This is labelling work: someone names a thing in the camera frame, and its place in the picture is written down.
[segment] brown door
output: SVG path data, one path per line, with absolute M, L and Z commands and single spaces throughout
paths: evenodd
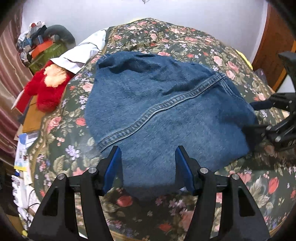
M 269 4 L 264 33 L 252 65 L 254 70 L 263 69 L 267 82 L 273 90 L 280 86 L 286 76 L 277 54 L 284 51 L 295 52 L 295 43 L 288 26 Z

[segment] metal bolt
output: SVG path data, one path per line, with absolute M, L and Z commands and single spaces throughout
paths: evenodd
M 62 180 L 62 179 L 65 178 L 65 174 L 64 174 L 64 173 L 58 174 L 57 178 L 58 178 L 59 180 Z
M 96 168 L 95 167 L 91 167 L 90 169 L 89 169 L 89 173 L 95 173 L 96 172 Z
M 209 172 L 209 170 L 206 169 L 205 167 L 202 167 L 202 168 L 200 169 L 200 172 L 203 173 L 203 174 L 206 174 L 206 173 Z
M 281 137 L 277 136 L 276 139 L 275 139 L 275 142 L 279 142 L 280 140 L 281 140 Z
M 232 174 L 231 176 L 232 176 L 232 178 L 234 180 L 238 180 L 239 179 L 239 175 L 238 174 Z

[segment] blue denim fabric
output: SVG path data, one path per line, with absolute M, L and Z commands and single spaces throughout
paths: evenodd
M 138 52 L 101 57 L 85 119 L 97 148 L 122 150 L 124 188 L 139 199 L 177 191 L 175 149 L 212 171 L 246 155 L 253 108 L 231 80 L 197 63 Z

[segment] floral bedspread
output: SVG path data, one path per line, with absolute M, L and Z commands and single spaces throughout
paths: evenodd
M 142 19 L 110 29 L 108 44 L 69 82 L 63 101 L 41 126 L 40 136 L 29 150 L 34 188 L 40 200 L 57 174 L 79 175 L 101 159 L 84 119 L 85 104 L 92 89 L 95 63 L 101 55 L 116 51 L 140 51 L 198 62 L 222 71 L 248 102 L 272 94 L 237 52 L 211 35 L 193 28 L 155 19 Z M 261 123 L 277 123 L 277 109 L 256 112 Z M 295 150 L 275 152 L 263 141 L 256 152 L 232 162 L 217 174 L 237 173 L 249 188 L 271 234 L 285 220 L 296 199 Z M 182 241 L 192 218 L 196 197 L 180 191 L 139 202 L 115 180 L 115 187 L 101 199 L 106 221 L 115 240 Z M 79 194 L 75 195 L 79 231 L 86 234 Z M 222 195 L 217 194 L 212 236 L 217 235 Z

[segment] curtain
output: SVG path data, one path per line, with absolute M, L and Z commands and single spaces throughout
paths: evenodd
M 0 36 L 0 160 L 13 165 L 17 142 L 13 140 L 19 123 L 11 107 L 24 85 L 32 78 L 16 50 L 22 24 L 22 7 L 16 8 Z

